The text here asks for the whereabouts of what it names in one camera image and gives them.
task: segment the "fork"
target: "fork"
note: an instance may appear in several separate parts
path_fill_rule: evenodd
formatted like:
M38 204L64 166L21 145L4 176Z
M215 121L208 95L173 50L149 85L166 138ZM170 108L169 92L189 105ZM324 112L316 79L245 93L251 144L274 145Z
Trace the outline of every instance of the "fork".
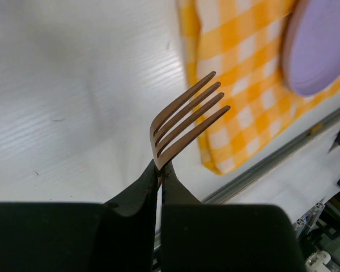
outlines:
M201 106L193 114L187 117L182 123L180 123L172 131L170 131L186 114L188 114L193 108L199 105L202 101L204 101L204 99L209 97L220 87L220 82L214 83L175 114L175 112L180 109L181 106L183 106L192 96L200 91L214 76L215 72L210 72L199 82L197 82L193 87L189 88L186 92L184 92L173 102L171 102L167 107L165 107L151 123L150 142L152 153L154 155L154 162L159 171L161 171L162 168L167 163L169 163L177 154L179 154L188 144L196 139L202 132L204 132L209 126L211 126L216 120L218 120L231 108L229 105L224 106L222 109L212 114L204 122L201 122L194 129L187 132L184 136L182 136L165 150L165 148L190 124L201 117L212 106L214 106L223 98L223 92L215 95L207 103Z

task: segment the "checkered napkin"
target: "checkered napkin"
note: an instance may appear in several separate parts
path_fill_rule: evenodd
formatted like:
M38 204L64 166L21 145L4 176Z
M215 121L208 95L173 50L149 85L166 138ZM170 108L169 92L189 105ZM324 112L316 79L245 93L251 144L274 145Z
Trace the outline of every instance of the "checkered napkin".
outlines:
M189 84L210 71L225 96L212 113L231 110L198 137L203 164L217 174L242 165L302 114L340 90L340 77L320 94L288 90L279 66L295 0L179 0Z

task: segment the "purple plate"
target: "purple plate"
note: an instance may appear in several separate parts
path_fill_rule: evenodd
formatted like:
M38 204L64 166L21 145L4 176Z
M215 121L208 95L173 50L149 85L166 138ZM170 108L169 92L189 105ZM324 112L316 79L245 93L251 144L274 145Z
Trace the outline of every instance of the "purple plate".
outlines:
M300 96L321 92L340 75L340 0L299 0L286 33L282 69Z

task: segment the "copper fork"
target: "copper fork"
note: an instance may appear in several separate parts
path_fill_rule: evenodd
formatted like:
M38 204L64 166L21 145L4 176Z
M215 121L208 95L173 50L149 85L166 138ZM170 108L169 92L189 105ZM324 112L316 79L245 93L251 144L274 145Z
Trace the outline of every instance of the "copper fork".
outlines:
M193 108L199 105L202 101L204 101L204 99L209 97L213 92L216 91L216 89L220 87L220 82L214 83L174 115L174 113L180 109L181 106L183 106L192 96L200 91L214 76L214 71L206 75L193 87L188 89L173 102L171 102L166 108L164 108L151 123L150 141L155 165L159 171L177 154L179 154L188 144L196 139L204 130L211 126L230 109L230 106L225 106L218 110L165 150L165 148L190 124L192 124L196 119L202 116L223 98L224 93L222 92L215 95L212 99L210 99L207 103L201 106L177 127L175 127L171 132L169 132L186 114L188 114Z

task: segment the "white table surface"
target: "white table surface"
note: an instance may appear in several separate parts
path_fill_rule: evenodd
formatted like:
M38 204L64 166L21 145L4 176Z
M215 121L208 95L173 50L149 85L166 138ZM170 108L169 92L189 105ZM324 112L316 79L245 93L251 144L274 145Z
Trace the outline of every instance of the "white table surface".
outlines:
M340 121L292 153L282 163L239 192L227 204L268 203L295 222L317 202L340 191L340 147L330 150Z
M152 157L152 119L186 89L174 0L0 0L0 201L104 202ZM305 114L234 172L174 161L199 199L340 107Z

